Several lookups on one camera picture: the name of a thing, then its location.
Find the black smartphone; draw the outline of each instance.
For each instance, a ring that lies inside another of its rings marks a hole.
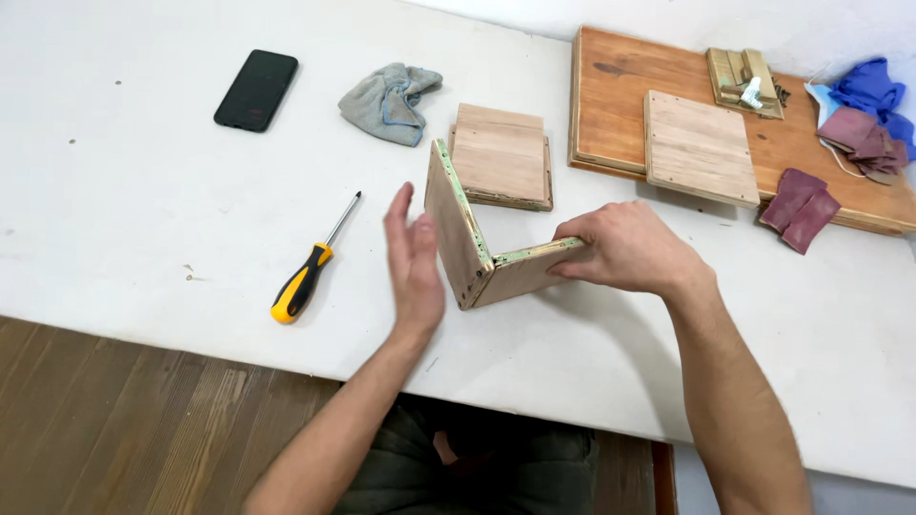
[[[292,82],[299,62],[288,55],[252,50],[213,121],[221,126],[264,132]]]

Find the hand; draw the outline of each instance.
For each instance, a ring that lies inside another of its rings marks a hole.
[[[436,268],[432,218],[421,214],[407,226],[411,197],[413,184],[405,182],[385,215],[388,271],[395,293],[395,328],[428,341],[445,314],[445,288]]]
[[[553,239],[579,236],[594,246],[591,260],[563,262],[551,275],[647,291],[668,300],[695,281],[715,274],[695,250],[678,238],[642,201],[610,203],[557,227]]]

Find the person's lap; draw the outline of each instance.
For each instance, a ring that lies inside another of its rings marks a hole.
[[[442,464],[439,430],[459,456],[490,455],[469,477]],[[592,513],[592,432],[408,395],[398,397],[335,514]]]

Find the white table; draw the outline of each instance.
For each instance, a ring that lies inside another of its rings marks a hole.
[[[300,60],[263,135],[212,120],[255,48]],[[458,103],[542,115],[556,208],[475,206],[491,251],[544,243],[607,202],[648,199],[718,271],[805,465],[916,487],[906,243],[831,225],[803,257],[752,211],[564,167],[570,55],[569,43],[388,1],[6,0],[0,313],[349,378],[392,323],[381,217],[403,181],[420,185],[420,211],[429,144]],[[445,77],[420,103],[429,124],[418,148],[374,139],[337,110],[398,60]],[[274,322],[278,288],[357,190],[364,200],[311,306],[293,325]],[[691,441],[659,299],[570,284],[470,312],[448,304],[407,391]]]

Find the orange wooden board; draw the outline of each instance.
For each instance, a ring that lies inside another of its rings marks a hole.
[[[714,105],[702,53],[582,27],[572,65],[569,163],[577,168],[645,180],[643,100],[649,90]],[[743,114],[761,200],[772,199],[782,172],[796,168],[827,181],[843,206],[834,223],[884,234],[916,231],[910,185],[885,186],[840,170],[814,135],[818,110],[805,80],[780,73],[774,78],[792,93],[786,119]]]

